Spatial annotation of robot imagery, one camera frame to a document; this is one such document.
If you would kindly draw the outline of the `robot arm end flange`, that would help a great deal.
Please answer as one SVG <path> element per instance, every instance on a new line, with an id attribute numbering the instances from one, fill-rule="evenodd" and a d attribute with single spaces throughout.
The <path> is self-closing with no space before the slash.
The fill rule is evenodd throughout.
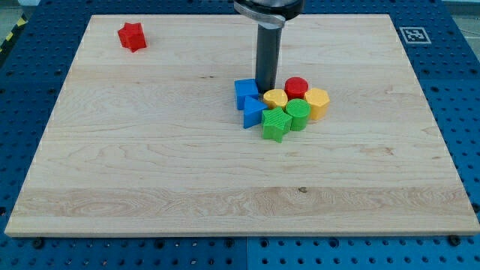
<path id="1" fill-rule="evenodd" d="M 300 15 L 305 0 L 235 0 L 234 9 L 266 29 L 281 29 Z"/>

